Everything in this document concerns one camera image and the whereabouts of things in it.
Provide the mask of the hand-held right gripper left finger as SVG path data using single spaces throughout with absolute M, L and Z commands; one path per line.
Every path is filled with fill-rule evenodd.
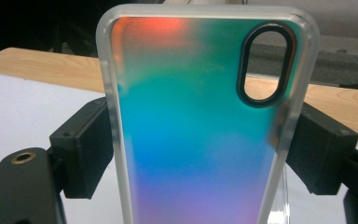
M 64 170 L 65 197 L 91 199 L 114 156 L 106 99 L 86 103 L 49 141 L 51 157 Z

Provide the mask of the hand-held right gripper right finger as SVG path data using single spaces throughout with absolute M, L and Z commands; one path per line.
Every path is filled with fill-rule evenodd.
M 310 193 L 335 195 L 342 184 L 358 191 L 358 133 L 305 103 L 286 163 Z

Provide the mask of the iridescent clear phone case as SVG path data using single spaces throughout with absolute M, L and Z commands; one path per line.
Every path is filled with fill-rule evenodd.
M 294 7 L 127 4 L 98 55 L 124 224 L 268 224 L 320 42 Z

